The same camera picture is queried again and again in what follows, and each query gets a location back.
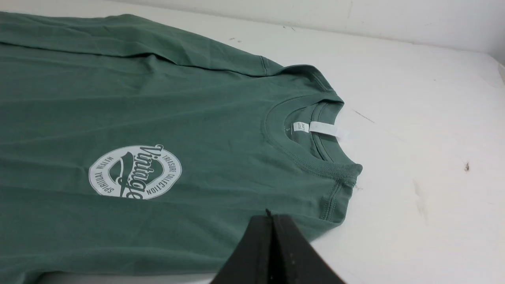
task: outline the size label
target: size label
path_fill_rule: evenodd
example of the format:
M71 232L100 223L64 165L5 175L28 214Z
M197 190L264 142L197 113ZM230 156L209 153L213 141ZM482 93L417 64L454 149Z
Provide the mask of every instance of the size label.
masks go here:
M331 135L336 138L344 138L349 134L348 131L337 128L333 124L323 123L319 121L312 121L310 124L310 132L317 132L321 134Z
M293 123L293 131L303 131L309 133L309 125L305 122Z

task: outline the white table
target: white table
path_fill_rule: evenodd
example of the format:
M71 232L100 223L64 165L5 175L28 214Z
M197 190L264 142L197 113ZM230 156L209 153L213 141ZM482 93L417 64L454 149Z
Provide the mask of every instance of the white table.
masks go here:
M0 10L136 14L316 66L346 102L342 148L364 167L344 224L313 242L319 254L348 284L505 283L505 85L490 56L117 2L9 0ZM52 274L42 283L212 277Z

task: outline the t-shirt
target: t-shirt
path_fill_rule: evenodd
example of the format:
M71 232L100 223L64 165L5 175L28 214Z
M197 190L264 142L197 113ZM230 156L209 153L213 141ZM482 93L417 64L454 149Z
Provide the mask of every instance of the t-shirt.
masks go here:
M265 209L312 240L362 169L305 129L342 106L312 66L140 17L0 13L0 282L217 271Z

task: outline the white surface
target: white surface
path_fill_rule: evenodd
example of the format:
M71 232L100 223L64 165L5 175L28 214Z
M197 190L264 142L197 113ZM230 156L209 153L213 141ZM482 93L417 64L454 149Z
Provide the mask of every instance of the white surface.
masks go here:
M285 26L496 54L505 0L117 0Z
M321 256L348 284L505 283L505 85L490 56L113 2L13 0L0 9L131 13L283 65L315 65L346 102L342 147L364 167L344 224L313 243ZM53 274L42 283L211 277Z

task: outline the printed logo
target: printed logo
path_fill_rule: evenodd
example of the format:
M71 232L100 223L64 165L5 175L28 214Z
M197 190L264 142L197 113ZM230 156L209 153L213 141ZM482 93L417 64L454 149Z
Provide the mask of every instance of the printed logo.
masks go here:
M129 146L98 159L89 169L89 183L101 195L151 199L167 192L181 171L163 145Z

